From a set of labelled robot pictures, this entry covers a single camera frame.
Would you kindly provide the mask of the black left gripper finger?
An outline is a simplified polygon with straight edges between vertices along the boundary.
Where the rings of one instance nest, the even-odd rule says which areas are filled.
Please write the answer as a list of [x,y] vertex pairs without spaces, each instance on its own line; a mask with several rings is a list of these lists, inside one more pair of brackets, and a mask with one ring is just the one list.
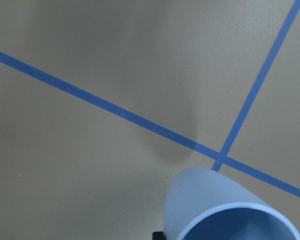
[[165,234],[163,231],[154,231],[152,233],[152,240],[165,240]]

